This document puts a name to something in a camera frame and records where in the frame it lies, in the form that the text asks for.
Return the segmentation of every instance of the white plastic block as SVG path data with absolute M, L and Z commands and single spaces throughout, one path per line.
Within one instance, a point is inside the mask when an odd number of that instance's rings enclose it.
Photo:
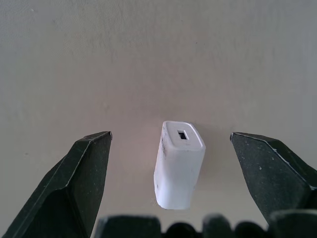
M 205 155 L 205 144 L 190 123 L 165 121 L 154 171 L 158 204 L 165 209 L 188 209 Z

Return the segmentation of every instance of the robotic claw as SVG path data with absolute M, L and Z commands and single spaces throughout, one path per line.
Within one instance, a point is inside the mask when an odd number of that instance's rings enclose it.
M 104 192 L 111 132 L 85 136 L 42 179 L 3 238 L 89 238 Z M 267 220 L 232 230 L 221 215 L 203 220 L 201 233 L 175 223 L 162 234 L 155 217 L 99 220 L 95 238 L 317 238 L 317 171 L 281 141 L 234 132 L 248 189 Z

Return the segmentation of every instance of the gray wall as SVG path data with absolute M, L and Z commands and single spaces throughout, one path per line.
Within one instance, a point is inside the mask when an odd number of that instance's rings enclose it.
M 102 130 L 100 216 L 265 226 L 229 135 L 281 139 L 317 167 L 316 12 L 314 0 L 0 1 L 0 234 L 73 142 Z M 188 211 L 155 201 L 164 120 L 195 123 L 207 146 Z

